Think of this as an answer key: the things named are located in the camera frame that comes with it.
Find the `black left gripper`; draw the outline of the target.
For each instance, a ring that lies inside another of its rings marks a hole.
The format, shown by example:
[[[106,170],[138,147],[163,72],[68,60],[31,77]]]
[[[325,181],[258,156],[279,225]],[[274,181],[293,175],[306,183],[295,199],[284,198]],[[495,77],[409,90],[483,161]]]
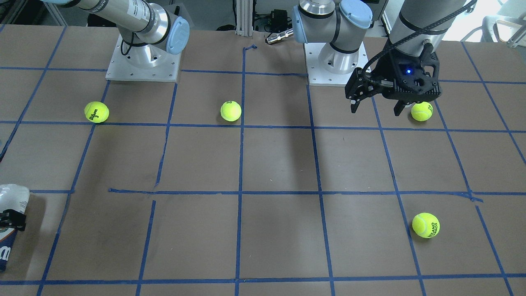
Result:
[[[357,112],[361,101],[379,92],[387,99],[397,100],[393,107],[395,116],[400,116],[410,102],[434,101],[442,94],[439,66],[434,46],[427,43],[418,57],[391,49],[379,58],[371,77],[362,68],[355,68],[344,87],[351,113]]]

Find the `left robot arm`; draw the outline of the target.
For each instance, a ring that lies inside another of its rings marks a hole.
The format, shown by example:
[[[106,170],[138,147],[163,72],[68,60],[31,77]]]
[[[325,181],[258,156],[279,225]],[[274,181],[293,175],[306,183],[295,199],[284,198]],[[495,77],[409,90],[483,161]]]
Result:
[[[411,104],[432,102],[441,95],[436,49],[454,19],[475,6],[475,0],[406,0],[383,50],[363,66],[355,61],[372,21],[370,7],[360,0],[300,0],[292,25],[299,43],[323,43],[321,61],[327,71],[350,74],[344,95],[352,113],[360,103],[381,94],[396,101],[395,116]]]

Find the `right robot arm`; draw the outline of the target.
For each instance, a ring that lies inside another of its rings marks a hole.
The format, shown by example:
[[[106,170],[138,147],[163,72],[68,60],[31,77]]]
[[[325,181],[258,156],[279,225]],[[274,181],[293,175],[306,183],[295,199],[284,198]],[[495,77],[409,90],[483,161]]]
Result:
[[[111,81],[175,82],[180,55],[188,43],[190,27],[186,19],[154,2],[144,0],[46,0],[46,6],[78,6],[87,13],[116,24],[120,40],[109,64],[106,78]],[[1,123],[13,124],[11,135],[1,146],[4,157],[28,106],[12,116],[8,105],[14,99],[30,101],[43,76],[50,70],[56,46],[65,27],[32,30],[21,26],[11,41],[1,42]]]

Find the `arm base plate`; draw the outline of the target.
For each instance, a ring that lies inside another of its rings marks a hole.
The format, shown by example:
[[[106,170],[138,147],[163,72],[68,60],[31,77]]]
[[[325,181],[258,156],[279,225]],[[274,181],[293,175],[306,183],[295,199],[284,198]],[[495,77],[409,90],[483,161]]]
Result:
[[[344,87],[354,69],[368,62],[363,43],[350,54],[336,51],[329,43],[306,43],[304,50],[310,86]]]
[[[179,74],[181,54],[169,54],[152,45],[132,47],[123,55],[128,45],[118,36],[105,78],[122,82],[173,82]]]

